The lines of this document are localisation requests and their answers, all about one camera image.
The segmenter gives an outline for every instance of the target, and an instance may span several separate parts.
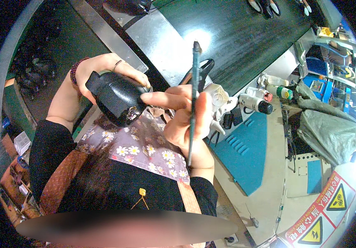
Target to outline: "black bottle cap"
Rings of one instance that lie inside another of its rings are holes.
[[[262,101],[258,105],[258,110],[261,113],[265,113],[267,115],[270,115],[273,112],[273,106],[270,103],[266,102],[266,101]]]

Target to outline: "ring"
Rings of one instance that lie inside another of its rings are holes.
[[[123,60],[119,60],[119,61],[117,61],[117,63],[114,65],[113,71],[115,71],[116,66],[117,66],[118,64],[120,64],[122,61],[123,61]]]

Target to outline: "black t-shirt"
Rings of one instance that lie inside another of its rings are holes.
[[[39,202],[49,178],[64,158],[76,148],[71,133],[61,124],[42,120],[38,123],[30,153],[30,181],[35,199]],[[151,210],[185,211],[177,182],[150,171],[111,160],[109,208],[130,209],[140,198],[139,188],[146,190],[145,201]],[[71,185],[77,184],[74,178]],[[202,177],[192,177],[190,185],[196,195],[201,213],[216,216],[218,194],[214,186]],[[91,202],[73,204],[83,190],[66,191],[58,212],[92,210]],[[143,201],[136,209],[146,209]]]

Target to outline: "floral apron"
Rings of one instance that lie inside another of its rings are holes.
[[[101,114],[73,150],[62,161],[47,182],[40,198],[42,215],[56,213],[70,182],[80,170],[88,154],[109,147],[109,158],[151,171],[177,181],[186,212],[201,214],[192,188],[185,158],[178,147],[165,140],[165,123],[160,116],[153,116],[147,107],[139,119],[124,129],[116,129]],[[205,243],[177,246],[204,248]],[[51,244],[48,247],[63,247]]]

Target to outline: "hand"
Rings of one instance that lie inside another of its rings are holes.
[[[89,58],[84,60],[79,64],[76,69],[76,82],[77,86],[81,92],[81,94],[87,97],[93,104],[96,104],[95,98],[91,94],[91,92],[86,87],[86,82],[93,71],[98,73],[109,70],[114,71],[125,76],[131,77],[138,81],[141,85],[150,88],[150,83],[148,77],[140,71],[135,70],[132,66],[130,66],[124,60],[120,62],[116,68],[116,63],[122,60],[117,54],[103,54],[96,57]]]
[[[181,148],[184,155],[189,151],[189,127],[192,104],[192,86],[181,85],[171,87],[165,92],[144,93],[143,102],[149,105],[166,107],[175,110],[175,117],[167,123],[164,129],[165,138],[173,145]],[[212,120],[211,96],[201,92],[196,100],[196,125],[193,145],[202,142],[210,132]]]

